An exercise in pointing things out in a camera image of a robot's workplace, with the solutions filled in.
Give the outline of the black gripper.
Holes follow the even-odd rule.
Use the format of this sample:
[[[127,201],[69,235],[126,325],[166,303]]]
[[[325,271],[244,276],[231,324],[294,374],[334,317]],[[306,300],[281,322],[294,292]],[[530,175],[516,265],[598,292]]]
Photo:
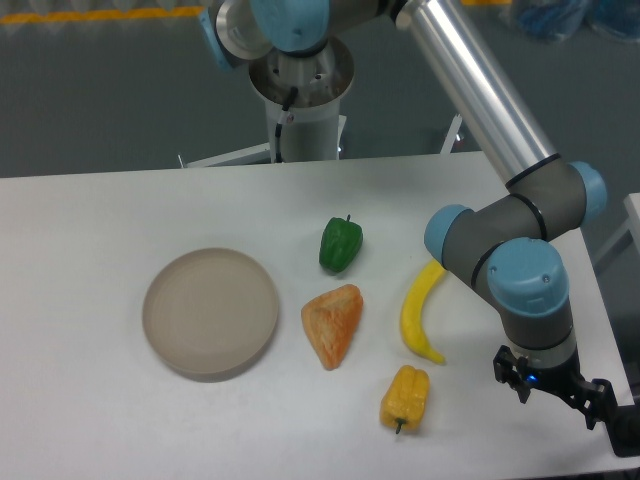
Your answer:
[[[530,357],[512,352],[502,345],[493,359],[497,382],[507,384],[526,404],[532,389],[561,398],[570,408],[579,411],[588,430],[597,423],[613,419],[613,386],[609,380],[580,378],[578,349],[574,348],[566,360],[551,367],[535,366]]]

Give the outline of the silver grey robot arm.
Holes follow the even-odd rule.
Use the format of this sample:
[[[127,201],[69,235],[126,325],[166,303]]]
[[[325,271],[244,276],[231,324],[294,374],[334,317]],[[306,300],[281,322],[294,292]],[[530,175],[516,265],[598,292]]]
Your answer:
[[[456,1],[215,1],[198,20],[219,66],[249,65],[265,101],[276,163],[338,155],[338,120],[314,120],[350,87],[353,63],[337,34],[386,15],[410,33],[507,188],[480,211],[439,210],[424,243],[499,313],[508,344],[496,379],[526,401],[541,390],[612,423],[611,384],[580,372],[566,270],[552,241],[598,215],[597,171],[563,161]]]

